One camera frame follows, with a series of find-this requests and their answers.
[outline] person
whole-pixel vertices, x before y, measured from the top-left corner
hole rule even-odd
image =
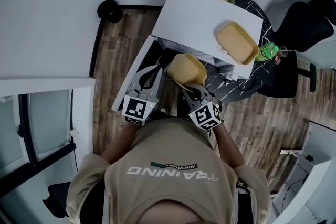
[[[245,165],[224,124],[213,128],[219,157],[193,122],[153,118],[126,123],[101,156],[84,158],[68,191],[70,222],[266,223],[265,173]]]

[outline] forearm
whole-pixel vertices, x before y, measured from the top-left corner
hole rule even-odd
[[[237,145],[227,132],[224,124],[220,124],[213,128],[218,149],[220,153],[220,158],[230,167],[235,168],[240,165],[244,165],[244,158],[240,153]]]
[[[130,150],[138,129],[138,125],[126,123],[106,147],[101,157],[107,160],[110,164],[121,159]]]

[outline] beige t-shirt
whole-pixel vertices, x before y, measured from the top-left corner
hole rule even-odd
[[[97,155],[86,156],[69,188],[72,223],[90,187],[103,177],[111,223],[134,224],[162,200],[180,202],[203,220],[231,223],[238,178],[255,194],[257,223],[266,222],[270,206],[263,171],[245,165],[233,170],[212,150],[206,132],[178,118],[141,128],[131,150],[112,165]]]

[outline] marble tabletop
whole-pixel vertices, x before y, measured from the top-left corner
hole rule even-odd
[[[248,12],[260,17],[264,20],[261,30],[259,47],[268,43],[267,36],[273,32],[271,23],[269,22],[264,11],[253,0],[226,0],[238,7],[241,7]],[[235,102],[245,99],[254,94],[261,86],[263,86],[269,74],[274,67],[274,59],[264,62],[255,62],[249,79],[230,81],[226,83],[223,76],[218,71],[219,69],[212,65],[205,65],[207,70],[207,79],[205,87],[210,93],[224,103]]]

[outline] green bottle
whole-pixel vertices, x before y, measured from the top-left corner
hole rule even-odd
[[[269,42],[259,48],[259,54],[256,57],[257,62],[267,61],[277,55],[279,47],[273,42]]]

